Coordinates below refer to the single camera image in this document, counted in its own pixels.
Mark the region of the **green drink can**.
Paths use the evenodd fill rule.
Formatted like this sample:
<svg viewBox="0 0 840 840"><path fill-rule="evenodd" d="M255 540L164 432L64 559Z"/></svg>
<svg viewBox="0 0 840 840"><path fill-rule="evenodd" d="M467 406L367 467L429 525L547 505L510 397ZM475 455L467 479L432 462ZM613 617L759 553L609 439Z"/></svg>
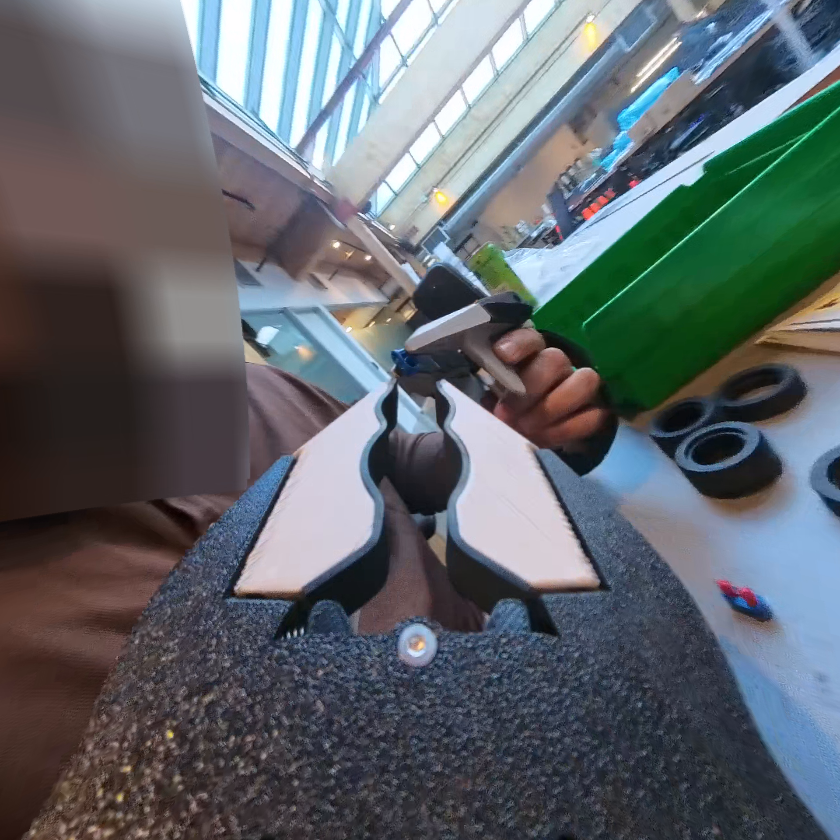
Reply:
<svg viewBox="0 0 840 840"><path fill-rule="evenodd" d="M469 258L468 268L490 294L513 292L533 311L538 307L537 299L510 267L505 252L497 245L487 242L480 246Z"/></svg>

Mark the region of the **person's left hand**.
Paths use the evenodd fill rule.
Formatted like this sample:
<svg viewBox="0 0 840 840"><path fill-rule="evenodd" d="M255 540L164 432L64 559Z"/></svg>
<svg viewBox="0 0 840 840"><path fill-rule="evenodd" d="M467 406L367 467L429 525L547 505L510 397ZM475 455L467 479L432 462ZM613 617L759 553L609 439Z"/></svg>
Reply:
<svg viewBox="0 0 840 840"><path fill-rule="evenodd" d="M600 399L599 375L588 367L575 368L536 330L510 331L495 342L493 351L516 370L524 393L506 394L492 413L531 444L573 452L611 422L612 414Z"/></svg>

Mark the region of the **background storage shelf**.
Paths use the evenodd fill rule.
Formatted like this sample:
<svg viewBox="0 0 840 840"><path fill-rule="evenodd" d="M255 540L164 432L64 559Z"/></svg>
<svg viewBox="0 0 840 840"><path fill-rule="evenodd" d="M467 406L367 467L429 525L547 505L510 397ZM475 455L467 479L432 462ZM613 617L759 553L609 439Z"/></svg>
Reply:
<svg viewBox="0 0 840 840"><path fill-rule="evenodd" d="M644 84L616 115L593 173L569 167L558 178L549 202L561 237L802 74L778 9L815 60L838 46L836 1L726 2L686 26L639 74Z"/></svg>

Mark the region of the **person's left forearm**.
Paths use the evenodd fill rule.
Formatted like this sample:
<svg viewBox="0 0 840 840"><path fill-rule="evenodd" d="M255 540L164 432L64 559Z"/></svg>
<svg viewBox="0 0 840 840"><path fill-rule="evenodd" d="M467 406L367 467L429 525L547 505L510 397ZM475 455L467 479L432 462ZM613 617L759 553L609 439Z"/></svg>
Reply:
<svg viewBox="0 0 840 840"><path fill-rule="evenodd" d="M380 485L389 570L383 588L360 610L359 633L388 634L415 617L453 632L480 632L487 616L457 593L414 519L444 511L457 483L459 473L444 434L397 429L389 447L388 470Z"/></svg>

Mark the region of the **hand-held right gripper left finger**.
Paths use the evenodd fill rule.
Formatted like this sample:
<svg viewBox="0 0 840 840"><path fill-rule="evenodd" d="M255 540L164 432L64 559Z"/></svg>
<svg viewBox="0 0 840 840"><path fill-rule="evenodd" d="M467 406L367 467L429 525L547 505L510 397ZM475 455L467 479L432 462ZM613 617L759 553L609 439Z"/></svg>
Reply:
<svg viewBox="0 0 840 840"><path fill-rule="evenodd" d="M307 613L318 602L357 613L389 570L380 483L396 424L391 379L291 457L234 583L239 599L277 599Z"/></svg>

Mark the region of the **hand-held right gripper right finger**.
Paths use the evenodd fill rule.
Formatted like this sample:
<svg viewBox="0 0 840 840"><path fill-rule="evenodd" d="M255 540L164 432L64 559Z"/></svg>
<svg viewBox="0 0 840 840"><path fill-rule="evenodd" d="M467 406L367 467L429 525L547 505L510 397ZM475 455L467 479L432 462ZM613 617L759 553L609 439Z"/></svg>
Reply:
<svg viewBox="0 0 840 840"><path fill-rule="evenodd" d="M446 381L438 422L459 467L446 508L446 567L456 591L490 614L518 600L548 618L543 597L598 592L602 577L543 454Z"/></svg>

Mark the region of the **white long table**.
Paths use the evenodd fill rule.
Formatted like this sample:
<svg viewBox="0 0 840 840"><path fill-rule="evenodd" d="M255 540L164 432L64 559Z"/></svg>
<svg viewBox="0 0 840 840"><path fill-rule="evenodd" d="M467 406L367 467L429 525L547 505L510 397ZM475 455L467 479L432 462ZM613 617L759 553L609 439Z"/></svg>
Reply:
<svg viewBox="0 0 840 840"><path fill-rule="evenodd" d="M563 243L551 248L518 248L506 252L505 257L538 303L547 303L669 194L701 178L705 166L715 156L837 82L838 68L839 48L836 47L813 68L607 204Z"/></svg>

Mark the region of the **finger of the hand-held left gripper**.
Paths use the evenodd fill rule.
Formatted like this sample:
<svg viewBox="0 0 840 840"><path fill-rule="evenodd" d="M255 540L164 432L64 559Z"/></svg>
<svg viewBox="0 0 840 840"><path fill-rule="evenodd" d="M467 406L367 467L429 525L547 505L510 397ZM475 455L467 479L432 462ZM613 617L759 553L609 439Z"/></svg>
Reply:
<svg viewBox="0 0 840 840"><path fill-rule="evenodd" d="M490 350L488 310L478 303L456 310L417 329L405 343L410 354L448 350L485 353Z"/></svg>
<svg viewBox="0 0 840 840"><path fill-rule="evenodd" d="M406 353L408 382L483 382L478 365L460 351Z"/></svg>

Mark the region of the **green plastic bin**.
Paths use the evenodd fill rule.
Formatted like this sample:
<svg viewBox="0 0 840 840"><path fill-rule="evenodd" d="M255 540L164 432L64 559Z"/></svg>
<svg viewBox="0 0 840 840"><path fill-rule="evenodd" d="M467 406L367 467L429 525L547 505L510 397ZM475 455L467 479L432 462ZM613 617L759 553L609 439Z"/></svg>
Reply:
<svg viewBox="0 0 840 840"><path fill-rule="evenodd" d="M703 164L539 308L632 417L838 272L838 83Z"/></svg>

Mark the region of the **open instruction booklet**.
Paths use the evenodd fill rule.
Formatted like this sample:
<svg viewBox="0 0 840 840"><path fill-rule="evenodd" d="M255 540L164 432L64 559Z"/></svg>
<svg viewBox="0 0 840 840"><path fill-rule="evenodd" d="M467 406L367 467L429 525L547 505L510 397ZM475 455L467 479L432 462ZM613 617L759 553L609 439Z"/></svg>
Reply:
<svg viewBox="0 0 840 840"><path fill-rule="evenodd" d="M830 292L812 305L764 331L756 344L839 354L839 294Z"/></svg>

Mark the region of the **black toy tire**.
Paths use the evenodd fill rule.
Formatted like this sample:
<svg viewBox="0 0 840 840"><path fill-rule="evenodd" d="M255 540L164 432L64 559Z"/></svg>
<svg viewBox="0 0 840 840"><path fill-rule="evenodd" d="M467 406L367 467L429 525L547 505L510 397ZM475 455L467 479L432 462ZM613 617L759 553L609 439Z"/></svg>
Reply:
<svg viewBox="0 0 840 840"><path fill-rule="evenodd" d="M824 506L839 518L839 447L820 455L812 466L810 483Z"/></svg>
<svg viewBox="0 0 840 840"><path fill-rule="evenodd" d="M783 473L781 457L756 426L715 423L687 436L674 461L703 496L739 499L770 487Z"/></svg>
<svg viewBox="0 0 840 840"><path fill-rule="evenodd" d="M721 421L721 409L710 396L692 396L668 404L650 421L648 435L673 459L681 444L699 430Z"/></svg>
<svg viewBox="0 0 840 840"><path fill-rule="evenodd" d="M727 378L716 399L726 419L757 423L796 408L806 394L805 381L795 367L760 364Z"/></svg>

